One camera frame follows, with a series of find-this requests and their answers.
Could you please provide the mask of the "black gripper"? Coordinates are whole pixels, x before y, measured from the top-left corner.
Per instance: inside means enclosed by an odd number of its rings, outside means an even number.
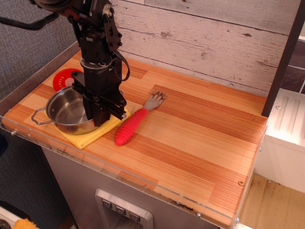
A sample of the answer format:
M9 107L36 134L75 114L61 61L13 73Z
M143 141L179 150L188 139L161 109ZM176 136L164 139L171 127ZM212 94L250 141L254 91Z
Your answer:
M73 88L82 95L88 120L95 126L107 122L111 115L118 119L126 117L126 100L120 92L122 82L122 61L119 58L106 59L105 63L91 63L81 58L83 73L73 73Z

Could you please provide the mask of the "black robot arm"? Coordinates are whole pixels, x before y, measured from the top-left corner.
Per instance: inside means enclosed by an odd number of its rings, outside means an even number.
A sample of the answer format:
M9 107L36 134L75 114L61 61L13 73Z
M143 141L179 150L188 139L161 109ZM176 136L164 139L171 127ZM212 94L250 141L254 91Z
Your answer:
M40 30L46 24L65 16L73 25L81 48L83 73L74 73L73 89L83 97L85 113L95 126L108 121L111 115L122 120L127 102L119 87L130 74L122 76L126 59L118 52L122 34L114 21L114 9L108 0L32 0L31 4L52 12L45 18L24 23L2 17L2 24L26 30Z

